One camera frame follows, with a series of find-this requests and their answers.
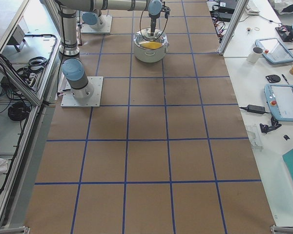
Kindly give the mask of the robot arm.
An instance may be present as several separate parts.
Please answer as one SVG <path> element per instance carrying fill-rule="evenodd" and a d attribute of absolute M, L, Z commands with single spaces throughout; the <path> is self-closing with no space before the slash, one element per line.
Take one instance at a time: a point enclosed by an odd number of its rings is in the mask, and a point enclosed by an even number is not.
<path fill-rule="evenodd" d="M 98 9 L 95 9 L 92 12 L 83 12 L 82 20 L 94 30 L 99 30 L 105 25 L 105 20 L 102 18 L 102 11 Z"/>
<path fill-rule="evenodd" d="M 162 0 L 42 0 L 42 4 L 55 4 L 59 19 L 61 44 L 59 57 L 65 59 L 62 73 L 71 87 L 74 98 L 89 98 L 94 93 L 94 86 L 84 71 L 79 60 L 77 42 L 76 17 L 77 11 L 83 11 L 83 21 L 88 25 L 99 23 L 102 10 L 147 11 L 150 17 L 150 32 L 154 35 L 156 21 L 162 12 L 167 19 L 170 8 Z"/>

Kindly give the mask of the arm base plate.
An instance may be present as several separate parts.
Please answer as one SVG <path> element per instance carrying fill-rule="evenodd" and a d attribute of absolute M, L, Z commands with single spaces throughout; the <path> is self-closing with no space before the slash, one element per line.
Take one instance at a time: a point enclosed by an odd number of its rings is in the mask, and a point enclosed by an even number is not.
<path fill-rule="evenodd" d="M 68 81 L 66 82 L 65 91 L 63 93 L 61 107 L 63 108 L 86 108 L 86 107 L 100 107 L 103 77 L 87 77 L 88 84 L 83 89 L 76 90 L 70 87 Z"/>
<path fill-rule="evenodd" d="M 93 12 L 84 12 L 82 20 L 82 34 L 110 34 L 112 25 L 111 15 L 97 16 Z"/>

